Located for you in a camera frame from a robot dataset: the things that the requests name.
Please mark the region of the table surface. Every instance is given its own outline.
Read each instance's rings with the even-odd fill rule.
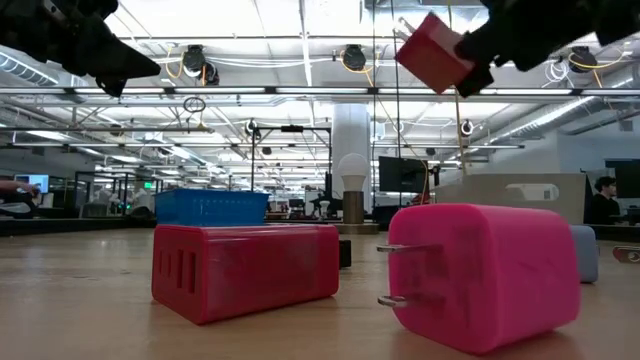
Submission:
[[[195,326],[151,298],[152,231],[0,238],[0,358],[473,359],[404,330],[388,292],[385,235],[348,237],[353,266],[329,299]],[[638,359],[640,266],[601,244],[601,279],[578,321],[487,359]]]

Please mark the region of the person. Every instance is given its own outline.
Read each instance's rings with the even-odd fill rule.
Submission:
[[[613,200],[617,195],[616,179],[603,176],[596,181],[597,194],[591,200],[589,223],[593,225],[614,225],[620,216],[620,206]]]
[[[18,189],[31,194],[36,190],[33,185],[27,183],[12,180],[0,180],[0,192],[15,192],[18,191]]]

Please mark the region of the blue plastic basket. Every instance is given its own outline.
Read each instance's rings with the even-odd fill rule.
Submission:
[[[262,225],[268,200],[269,194],[176,189],[156,195],[156,218],[162,225]]]

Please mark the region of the white lamp shade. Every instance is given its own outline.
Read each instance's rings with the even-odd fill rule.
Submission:
[[[364,180],[369,172],[369,164],[364,156],[351,153],[340,160],[336,172],[342,177],[346,191],[362,191]]]

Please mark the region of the ceiling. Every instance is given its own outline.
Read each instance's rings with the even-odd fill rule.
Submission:
[[[417,0],[396,0],[395,15],[405,18],[409,23],[417,26],[429,11],[434,11],[444,21],[448,22],[448,11],[442,6],[443,1],[422,1],[432,3],[433,6],[419,6]],[[476,1],[459,1],[462,5],[452,8],[453,28],[463,32],[473,30],[482,25],[487,19],[487,10]],[[169,87],[169,86],[199,86],[196,80],[183,74],[173,77],[179,72],[180,59],[188,45],[201,44],[205,46],[205,54],[220,74],[220,86],[349,86],[368,87],[370,80],[362,73],[352,73],[345,69],[340,62],[340,52],[347,44],[359,44],[368,58],[368,66],[374,66],[374,58],[378,57],[371,77],[375,79],[375,86],[395,87],[423,87],[402,66],[396,77],[394,59],[395,47],[401,48],[403,41],[397,39],[394,43],[393,26],[388,8],[382,7],[376,13],[375,46],[374,26],[371,14],[361,13],[359,0],[120,0],[121,6],[110,16],[106,23],[110,29],[126,44],[141,53],[156,60],[163,67],[157,77],[136,79],[128,86]],[[588,36],[576,41],[573,45],[589,46],[597,55],[601,64],[612,63],[611,66],[600,70],[600,75],[606,77],[635,61],[634,54],[640,51],[640,41],[635,37],[621,41],[606,49],[602,49],[594,36]],[[39,64],[10,49],[0,49],[0,52],[12,54],[24,63],[43,71],[59,71],[59,66]],[[593,74],[569,73],[561,65],[554,65],[548,61],[539,67],[522,73],[512,64],[502,68],[493,68],[492,74],[495,88],[556,88],[556,87],[596,87]],[[29,86],[28,82],[16,79],[14,76],[0,72],[0,84],[3,86]],[[242,143],[247,142],[244,126],[249,119],[254,119],[260,126],[281,126],[286,124],[331,127],[333,119],[333,104],[338,101],[332,97],[308,96],[265,96],[244,95],[243,106],[237,106],[235,96],[210,96],[207,101],[213,105],[201,114],[188,116],[182,113],[182,106],[168,106],[158,104],[166,102],[168,98],[130,97],[141,101],[146,106],[127,106],[114,102],[107,106],[99,106],[104,96],[88,96],[88,102],[81,105],[65,103],[64,107],[53,107],[55,99],[49,105],[48,100],[27,95],[15,96],[14,100],[22,104],[40,104],[41,111],[50,114],[56,120],[45,122],[47,126],[59,126],[60,120],[67,125],[72,122],[75,108],[75,120],[83,119],[82,126],[100,127],[119,123],[125,127],[163,127],[183,126],[195,127],[200,122],[210,129],[210,132],[170,132],[163,135],[163,141],[176,143]],[[400,131],[409,143],[441,143],[455,144],[456,106],[452,97],[441,100],[403,99],[400,102],[385,98],[375,101],[375,115],[379,121],[378,130],[384,128],[384,134],[377,139],[378,144],[395,144],[397,133],[395,125],[386,121],[388,113],[396,120],[399,113]],[[371,98],[361,99],[374,114],[374,101]],[[477,127],[477,132],[484,135],[497,131],[524,115],[545,106],[540,101],[510,101],[492,99],[490,101],[471,100],[460,103],[460,117],[471,120]],[[107,143],[135,143],[140,142],[128,133],[122,137],[113,137],[108,133],[100,134],[76,133],[75,139],[101,141]],[[30,135],[21,135],[25,141],[42,141]],[[272,155],[259,154],[260,161],[272,159],[305,159],[308,161],[327,159],[328,149],[322,146],[319,135],[311,132],[304,134],[285,134],[273,132],[265,143],[289,144],[296,143],[294,149],[279,149],[273,147]],[[96,149],[100,153],[108,154],[118,149]],[[205,162],[223,166],[225,174],[247,173],[247,149],[222,148],[188,148],[193,155],[197,155]],[[377,155],[392,154],[396,149],[381,148]],[[410,150],[403,150],[403,156],[414,156]],[[445,160],[449,151],[440,151],[434,159]],[[163,164],[168,160],[158,156],[156,149],[142,149],[128,155],[143,156],[148,164]],[[190,165],[187,161],[178,164]],[[271,163],[265,162],[264,179],[259,184],[271,184],[278,179],[286,179],[288,184],[320,180],[321,167],[312,166],[299,169],[297,167],[282,167],[282,171],[268,170]],[[297,173],[299,177],[283,178],[282,172]]]

